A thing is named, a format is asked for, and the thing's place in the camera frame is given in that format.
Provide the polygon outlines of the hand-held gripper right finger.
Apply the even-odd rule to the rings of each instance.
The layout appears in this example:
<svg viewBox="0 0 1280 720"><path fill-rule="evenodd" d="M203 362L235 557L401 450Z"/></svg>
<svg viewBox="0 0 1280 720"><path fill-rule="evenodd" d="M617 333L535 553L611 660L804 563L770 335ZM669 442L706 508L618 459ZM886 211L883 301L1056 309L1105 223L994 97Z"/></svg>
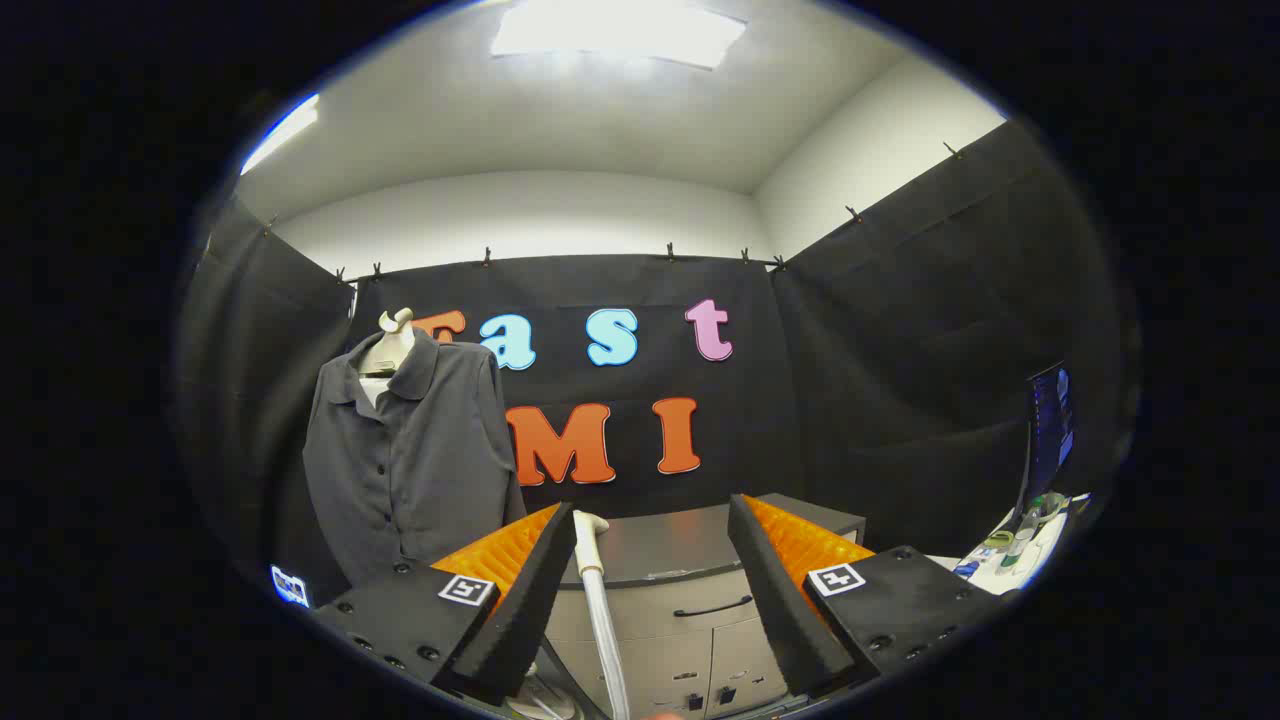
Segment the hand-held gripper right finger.
<svg viewBox="0 0 1280 720"><path fill-rule="evenodd" d="M727 533L788 691L813 700L906 676L1004 610L910 546L876 553L748 495Z"/></svg>

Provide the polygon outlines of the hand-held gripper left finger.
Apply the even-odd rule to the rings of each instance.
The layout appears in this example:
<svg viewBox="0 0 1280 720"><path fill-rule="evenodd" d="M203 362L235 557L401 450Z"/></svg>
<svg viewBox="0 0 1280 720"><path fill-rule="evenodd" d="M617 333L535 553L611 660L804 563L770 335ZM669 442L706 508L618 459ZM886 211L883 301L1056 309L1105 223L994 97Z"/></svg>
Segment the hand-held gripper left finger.
<svg viewBox="0 0 1280 720"><path fill-rule="evenodd" d="M402 562L316 610L344 648L408 683L499 705L541 647L573 555L554 503L433 562Z"/></svg>

